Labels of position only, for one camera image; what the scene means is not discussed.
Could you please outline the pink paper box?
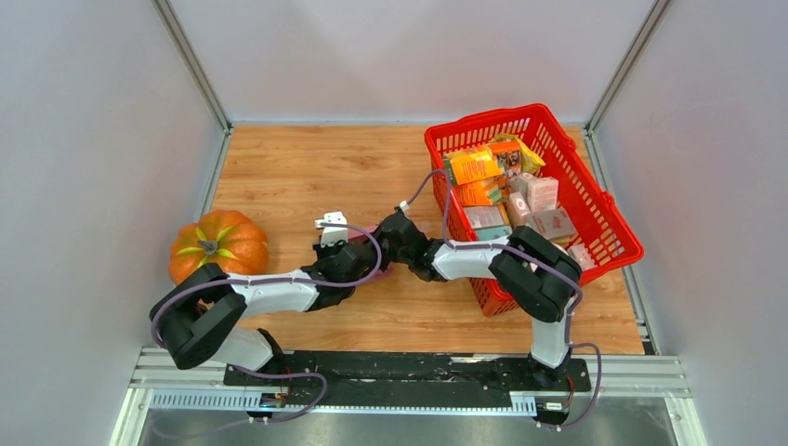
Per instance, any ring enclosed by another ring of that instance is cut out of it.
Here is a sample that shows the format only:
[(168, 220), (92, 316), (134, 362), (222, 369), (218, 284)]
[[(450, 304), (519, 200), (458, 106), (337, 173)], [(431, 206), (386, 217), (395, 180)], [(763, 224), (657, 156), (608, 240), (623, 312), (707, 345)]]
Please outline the pink paper box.
[(383, 266), (382, 263), (383, 257), (382, 257), (381, 248), (379, 246), (379, 243), (373, 240), (374, 231), (377, 229), (377, 226), (371, 225), (371, 226), (363, 227), (362, 229), (369, 233), (369, 239), (371, 240), (370, 244), (373, 247), (372, 251), (373, 254), (375, 255), (375, 260), (373, 261), (374, 268), (369, 273), (369, 278), (367, 279), (367, 282), (382, 281), (384, 279), (389, 278), (393, 274), (393, 268)]

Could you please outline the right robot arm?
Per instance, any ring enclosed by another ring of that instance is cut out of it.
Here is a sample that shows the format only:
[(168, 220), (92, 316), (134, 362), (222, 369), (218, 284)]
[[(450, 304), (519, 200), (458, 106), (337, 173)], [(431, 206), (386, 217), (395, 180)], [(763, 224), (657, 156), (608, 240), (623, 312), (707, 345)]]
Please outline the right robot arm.
[(581, 298), (582, 269), (562, 248), (521, 226), (488, 242), (429, 238), (403, 211), (374, 230), (385, 263), (401, 263), (425, 282), (495, 280), (532, 318), (530, 376), (551, 389), (567, 376), (571, 313)]

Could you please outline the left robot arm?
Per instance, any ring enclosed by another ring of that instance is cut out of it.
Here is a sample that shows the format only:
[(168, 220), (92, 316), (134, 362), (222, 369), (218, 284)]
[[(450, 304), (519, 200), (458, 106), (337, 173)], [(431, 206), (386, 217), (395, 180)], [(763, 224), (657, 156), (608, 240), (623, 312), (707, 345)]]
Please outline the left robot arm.
[(175, 365), (189, 370), (207, 361), (239, 365), (270, 386), (284, 362), (262, 332), (240, 320), (280, 311), (309, 312), (339, 305), (380, 269), (379, 243), (351, 243), (315, 263), (283, 274), (246, 276), (207, 263), (163, 297), (150, 312), (151, 335)]

